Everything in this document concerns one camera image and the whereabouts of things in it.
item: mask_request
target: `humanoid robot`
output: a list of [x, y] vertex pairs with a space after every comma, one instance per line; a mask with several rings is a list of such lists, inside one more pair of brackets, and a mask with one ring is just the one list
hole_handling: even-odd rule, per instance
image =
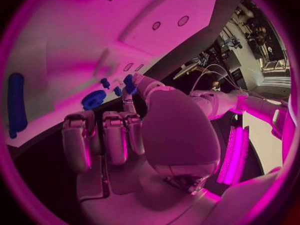
[[224, 197], [204, 189], [220, 165], [210, 120], [229, 110], [246, 111], [269, 123], [281, 139], [287, 104], [241, 90], [195, 90], [188, 96], [139, 73], [132, 78], [135, 88], [147, 105], [143, 120], [123, 89], [124, 112], [106, 111], [95, 121], [93, 111], [83, 111], [68, 115], [63, 124], [65, 155], [78, 173], [77, 198], [92, 224], [226, 224], [226, 217], [212, 214], [228, 206], [232, 193], [250, 189], [259, 196], [274, 180], [273, 174], [264, 176], [258, 185], [233, 188]]

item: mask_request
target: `blue handle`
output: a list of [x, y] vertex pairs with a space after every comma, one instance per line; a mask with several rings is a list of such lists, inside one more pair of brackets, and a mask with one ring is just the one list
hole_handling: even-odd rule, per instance
[[27, 117], [24, 106], [24, 77], [20, 73], [13, 73], [8, 79], [7, 110], [9, 120], [9, 136], [17, 137], [17, 132], [27, 127]]

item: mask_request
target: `magenta light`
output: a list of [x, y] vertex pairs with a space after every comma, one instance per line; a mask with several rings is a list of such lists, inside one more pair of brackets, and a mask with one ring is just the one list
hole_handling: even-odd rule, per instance
[[248, 129], [231, 127], [224, 162], [217, 177], [218, 183], [233, 185], [239, 182], [245, 165], [248, 142]]

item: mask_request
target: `circular hole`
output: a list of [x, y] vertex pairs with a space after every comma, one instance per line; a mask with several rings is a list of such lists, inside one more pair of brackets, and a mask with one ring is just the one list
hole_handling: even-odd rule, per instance
[[156, 21], [155, 23], [153, 23], [152, 29], [155, 31], [155, 30], [157, 30], [160, 26], [161, 26], [161, 22], [160, 22], [160, 21]]
[[185, 15], [182, 18], [179, 19], [177, 25], [179, 27], [182, 27], [183, 25], [185, 25], [188, 22], [188, 20], [189, 20], [189, 16]]

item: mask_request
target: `blue object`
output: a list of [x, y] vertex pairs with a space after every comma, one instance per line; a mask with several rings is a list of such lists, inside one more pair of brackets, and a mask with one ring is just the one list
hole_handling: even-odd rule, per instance
[[100, 80], [100, 83], [103, 85], [103, 87], [104, 87], [105, 89], [110, 89], [111, 84], [110, 84], [110, 82], [108, 81], [107, 78], [102, 78], [102, 79]]
[[133, 84], [133, 76], [131, 74], [127, 75], [125, 77], [125, 79], [123, 80], [123, 82], [126, 85], [125, 89], [128, 94], [133, 95], [138, 91], [137, 88]]
[[17, 132], [27, 127], [27, 117], [24, 106], [24, 77], [20, 73], [13, 73], [8, 79], [7, 110], [9, 120], [9, 136], [17, 137]]
[[103, 90], [93, 91], [90, 94], [86, 95], [81, 104], [83, 105], [84, 110], [93, 110], [99, 107], [106, 97], [106, 93]]
[[114, 94], [117, 95], [118, 97], [122, 96], [122, 90], [118, 86], [114, 88]]

